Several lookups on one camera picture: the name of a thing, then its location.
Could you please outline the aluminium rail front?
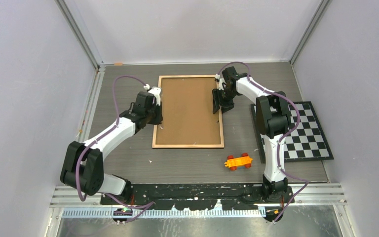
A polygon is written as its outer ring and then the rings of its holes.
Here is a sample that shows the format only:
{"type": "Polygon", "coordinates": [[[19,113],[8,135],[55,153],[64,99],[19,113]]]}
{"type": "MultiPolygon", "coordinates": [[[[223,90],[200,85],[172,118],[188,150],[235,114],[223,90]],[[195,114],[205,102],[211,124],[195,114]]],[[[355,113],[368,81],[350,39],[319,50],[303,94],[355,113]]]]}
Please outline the aluminium rail front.
{"type": "Polygon", "coordinates": [[[218,184],[134,184],[133,193],[126,204],[144,205],[157,203],[160,210],[170,209],[212,209],[224,204],[227,209],[235,206],[253,204],[279,206],[289,201],[292,205],[346,205],[346,197],[340,184],[312,183],[290,184],[284,193],[264,197],[261,185],[254,183],[218,183],[218,184]]]}

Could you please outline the black white checkerboard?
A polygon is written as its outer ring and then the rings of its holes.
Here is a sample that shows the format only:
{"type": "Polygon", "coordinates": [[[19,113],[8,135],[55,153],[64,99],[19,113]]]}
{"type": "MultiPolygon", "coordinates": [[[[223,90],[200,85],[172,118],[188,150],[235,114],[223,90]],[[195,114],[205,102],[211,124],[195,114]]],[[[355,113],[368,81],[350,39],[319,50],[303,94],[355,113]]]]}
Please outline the black white checkerboard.
{"type": "Polygon", "coordinates": [[[294,103],[300,113],[300,124],[285,138],[284,161],[333,160],[333,154],[310,101],[294,103]]]}

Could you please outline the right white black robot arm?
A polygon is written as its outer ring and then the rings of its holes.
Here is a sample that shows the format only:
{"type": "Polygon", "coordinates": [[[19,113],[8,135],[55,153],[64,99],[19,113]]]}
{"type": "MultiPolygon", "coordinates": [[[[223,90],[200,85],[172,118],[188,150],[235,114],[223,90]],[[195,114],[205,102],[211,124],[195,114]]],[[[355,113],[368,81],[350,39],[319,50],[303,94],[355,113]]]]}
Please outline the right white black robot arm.
{"type": "Polygon", "coordinates": [[[234,67],[215,75],[218,88],[212,90],[213,113],[234,108],[234,98],[245,96],[256,104],[256,127],[265,142],[265,171],[261,194],[267,202],[276,202],[288,189],[284,173],[284,135],[289,131],[291,113],[285,93],[268,90],[247,73],[239,74],[234,67]]]}

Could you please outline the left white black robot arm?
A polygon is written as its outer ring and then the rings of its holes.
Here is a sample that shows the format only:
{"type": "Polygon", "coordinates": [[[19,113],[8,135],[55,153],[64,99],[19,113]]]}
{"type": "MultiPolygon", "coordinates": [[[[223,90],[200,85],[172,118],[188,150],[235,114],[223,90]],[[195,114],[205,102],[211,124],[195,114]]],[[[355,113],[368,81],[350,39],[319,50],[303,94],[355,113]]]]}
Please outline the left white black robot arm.
{"type": "Polygon", "coordinates": [[[161,88],[139,92],[136,101],[120,113],[112,125],[85,142],[73,141],[68,145],[61,182],[76,188],[81,200],[96,193],[108,193],[119,204],[127,204],[132,197],[130,181],[106,174],[104,160],[114,148],[146,125],[161,122],[161,88]]]}

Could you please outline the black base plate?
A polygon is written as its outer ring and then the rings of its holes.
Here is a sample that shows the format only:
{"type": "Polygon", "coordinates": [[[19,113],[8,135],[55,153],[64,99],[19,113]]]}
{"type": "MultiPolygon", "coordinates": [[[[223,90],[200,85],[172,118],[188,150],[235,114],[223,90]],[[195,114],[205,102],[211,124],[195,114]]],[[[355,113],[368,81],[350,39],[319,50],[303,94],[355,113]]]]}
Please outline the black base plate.
{"type": "Polygon", "coordinates": [[[293,195],[288,187],[285,192],[265,196],[261,184],[216,183],[216,184],[134,184],[116,195],[103,195],[102,205],[120,202],[143,206],[149,203],[150,210],[212,210],[221,206],[222,210],[253,210],[258,204],[273,204],[281,207],[293,195]]]}

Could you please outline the orange toy car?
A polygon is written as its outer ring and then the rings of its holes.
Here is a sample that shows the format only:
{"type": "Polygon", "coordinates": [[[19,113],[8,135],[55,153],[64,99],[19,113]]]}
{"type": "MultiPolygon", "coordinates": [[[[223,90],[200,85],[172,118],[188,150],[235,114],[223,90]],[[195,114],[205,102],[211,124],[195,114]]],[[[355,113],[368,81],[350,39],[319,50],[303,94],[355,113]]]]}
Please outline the orange toy car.
{"type": "Polygon", "coordinates": [[[242,153],[240,156],[235,157],[230,155],[227,157],[224,166],[227,167],[230,171],[236,171],[238,168],[251,168],[252,167],[252,158],[247,153],[242,153]]]}

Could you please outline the black picture frame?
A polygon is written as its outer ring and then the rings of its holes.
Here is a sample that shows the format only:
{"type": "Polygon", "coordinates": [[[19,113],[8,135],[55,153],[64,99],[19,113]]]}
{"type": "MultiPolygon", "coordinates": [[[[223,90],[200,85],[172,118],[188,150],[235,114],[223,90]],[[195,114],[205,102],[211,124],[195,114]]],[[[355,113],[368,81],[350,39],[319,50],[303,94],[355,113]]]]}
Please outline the black picture frame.
{"type": "Polygon", "coordinates": [[[163,121],[153,129],[154,149],[222,149],[222,114],[213,110],[214,75],[160,76],[163,121]]]}

